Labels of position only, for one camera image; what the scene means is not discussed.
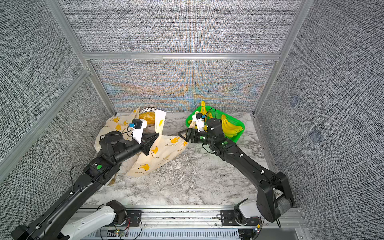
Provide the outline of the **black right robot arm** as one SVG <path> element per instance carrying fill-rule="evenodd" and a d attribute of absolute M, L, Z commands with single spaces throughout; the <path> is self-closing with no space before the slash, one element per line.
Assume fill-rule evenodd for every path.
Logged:
<path fill-rule="evenodd" d="M 238 169 L 255 186 L 255 200 L 245 199 L 234 206 L 237 223 L 245 225 L 249 219 L 258 216 L 270 223 L 278 222 L 295 204 L 288 177 L 264 168 L 247 156 L 225 136 L 221 120 L 209 119 L 207 125 L 206 132 L 188 128 L 178 132 L 178 136 L 187 143 L 209 146 L 214 155 Z"/>

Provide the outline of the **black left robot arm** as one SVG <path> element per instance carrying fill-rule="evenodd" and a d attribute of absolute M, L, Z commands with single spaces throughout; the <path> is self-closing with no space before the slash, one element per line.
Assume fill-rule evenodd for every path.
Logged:
<path fill-rule="evenodd" d="M 149 154 L 158 133 L 142 136 L 141 142 L 125 140 L 123 133 L 113 131 L 100 139 L 101 151 L 87 164 L 72 186 L 41 217 L 28 226 L 18 226 L 12 232 L 15 240 L 68 240 L 61 233 L 72 215 L 90 196 L 104 186 L 120 169 L 121 164 L 142 152 Z"/>

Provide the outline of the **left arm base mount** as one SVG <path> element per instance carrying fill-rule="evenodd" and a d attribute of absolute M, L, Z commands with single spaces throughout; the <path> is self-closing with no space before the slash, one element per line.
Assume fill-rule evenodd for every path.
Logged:
<path fill-rule="evenodd" d="M 106 227 L 139 227 L 141 225 L 140 219 L 142 213 L 141 210 L 127 210 L 123 218 L 115 219 L 112 223 L 106 225 Z"/>

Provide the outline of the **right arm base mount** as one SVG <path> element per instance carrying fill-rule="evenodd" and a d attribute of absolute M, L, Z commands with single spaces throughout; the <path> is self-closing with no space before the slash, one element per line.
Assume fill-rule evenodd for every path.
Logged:
<path fill-rule="evenodd" d="M 263 223 L 260 217 L 244 217 L 237 210 L 221 210 L 217 218 L 223 226 L 258 226 Z"/>

